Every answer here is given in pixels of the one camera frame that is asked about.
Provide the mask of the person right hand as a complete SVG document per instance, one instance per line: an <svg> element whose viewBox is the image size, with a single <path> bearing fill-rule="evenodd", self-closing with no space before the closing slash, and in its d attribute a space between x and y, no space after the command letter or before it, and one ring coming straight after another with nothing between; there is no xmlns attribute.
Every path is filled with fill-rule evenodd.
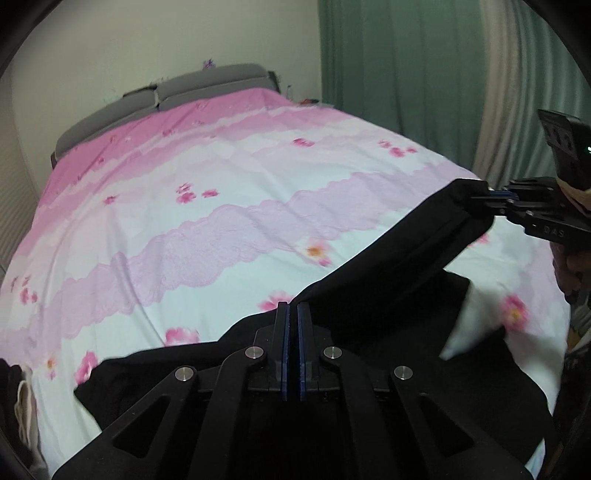
<svg viewBox="0 0 591 480"><path fill-rule="evenodd" d="M590 190L580 190L557 179L565 197L585 217L590 218ZM579 306L590 294L590 246L566 247L551 244L554 274L565 299Z"/></svg>

